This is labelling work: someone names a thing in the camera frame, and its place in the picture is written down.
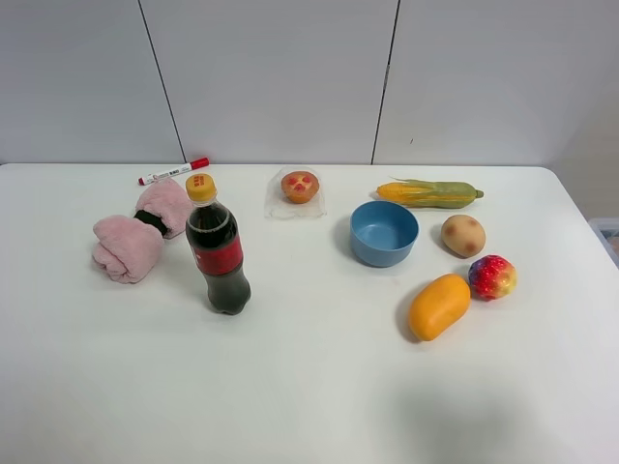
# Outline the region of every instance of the black hair tie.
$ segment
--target black hair tie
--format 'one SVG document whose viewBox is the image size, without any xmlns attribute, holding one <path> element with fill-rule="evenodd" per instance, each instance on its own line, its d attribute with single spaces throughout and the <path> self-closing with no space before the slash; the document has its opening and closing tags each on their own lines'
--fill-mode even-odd
<svg viewBox="0 0 619 464">
<path fill-rule="evenodd" d="M 135 213 L 134 218 L 141 220 L 145 224 L 152 225 L 153 227 L 155 227 L 157 230 L 159 230 L 162 233 L 163 237 L 165 237 L 165 234 L 169 232 L 169 229 L 165 227 L 165 224 L 163 223 L 160 217 L 152 215 L 148 213 L 147 211 L 144 211 L 144 210 L 137 211 Z"/>
</svg>

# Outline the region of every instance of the yellow mango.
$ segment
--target yellow mango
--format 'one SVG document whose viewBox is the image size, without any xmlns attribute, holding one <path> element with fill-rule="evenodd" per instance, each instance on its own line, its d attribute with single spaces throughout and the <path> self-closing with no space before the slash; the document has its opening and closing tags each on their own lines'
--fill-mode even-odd
<svg viewBox="0 0 619 464">
<path fill-rule="evenodd" d="M 443 275 L 415 297 L 408 326 L 420 340 L 434 340 L 464 315 L 470 303 L 468 283 L 459 275 Z"/>
</svg>

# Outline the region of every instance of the marker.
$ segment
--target marker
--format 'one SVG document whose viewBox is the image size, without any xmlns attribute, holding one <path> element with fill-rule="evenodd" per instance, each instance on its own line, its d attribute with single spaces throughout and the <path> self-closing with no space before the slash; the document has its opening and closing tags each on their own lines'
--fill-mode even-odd
<svg viewBox="0 0 619 464">
<path fill-rule="evenodd" d="M 149 184 L 153 184 L 154 182 L 165 179 L 166 177 L 176 176 L 178 174 L 183 174 L 184 172 L 190 172 L 194 169 L 199 169 L 200 167 L 208 166 L 209 159 L 202 158 L 197 159 L 196 161 L 188 162 L 187 164 L 183 164 L 181 166 L 175 167 L 174 169 L 170 169 L 169 171 L 158 172 L 157 174 L 149 174 L 146 177 L 140 177 L 137 182 L 141 186 L 147 186 Z"/>
</svg>

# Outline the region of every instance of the pink cloth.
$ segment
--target pink cloth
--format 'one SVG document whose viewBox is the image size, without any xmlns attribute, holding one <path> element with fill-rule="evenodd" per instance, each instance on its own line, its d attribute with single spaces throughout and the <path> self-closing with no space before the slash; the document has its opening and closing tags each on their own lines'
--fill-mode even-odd
<svg viewBox="0 0 619 464">
<path fill-rule="evenodd" d="M 185 230 L 192 203 L 183 188 L 172 179 L 165 179 L 147 188 L 135 209 L 161 218 L 168 229 L 165 237 L 171 239 Z M 117 282 L 139 282 L 162 253 L 162 232 L 134 217 L 106 217 L 95 224 L 93 231 L 99 239 L 93 259 Z"/>
<path fill-rule="evenodd" d="M 144 210 L 162 219 L 168 233 L 167 239 L 176 237 L 185 230 L 185 223 L 192 212 L 193 204 L 185 190 L 172 179 L 157 182 L 146 189 L 137 199 L 135 210 Z"/>
<path fill-rule="evenodd" d="M 93 231 L 100 240 L 93 258 L 109 278 L 120 283 L 139 282 L 162 253 L 162 233 L 134 217 L 106 217 Z"/>
</svg>

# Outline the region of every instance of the plastic bowl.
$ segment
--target plastic bowl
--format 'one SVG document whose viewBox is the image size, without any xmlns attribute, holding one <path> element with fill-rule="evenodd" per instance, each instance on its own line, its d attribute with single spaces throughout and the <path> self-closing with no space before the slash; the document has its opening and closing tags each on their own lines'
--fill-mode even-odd
<svg viewBox="0 0 619 464">
<path fill-rule="evenodd" d="M 363 262 L 388 268 L 410 253 L 419 223 L 403 206 L 390 201 L 370 201 L 350 218 L 350 245 Z"/>
</svg>

